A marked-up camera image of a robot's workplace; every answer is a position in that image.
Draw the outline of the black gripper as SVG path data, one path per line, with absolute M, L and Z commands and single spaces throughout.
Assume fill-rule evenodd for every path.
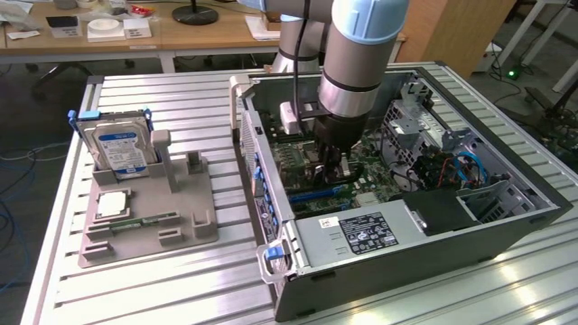
M 318 152 L 326 149 L 350 152 L 361 140 L 368 124 L 369 114 L 348 118 L 336 114 L 316 118 L 314 138 Z

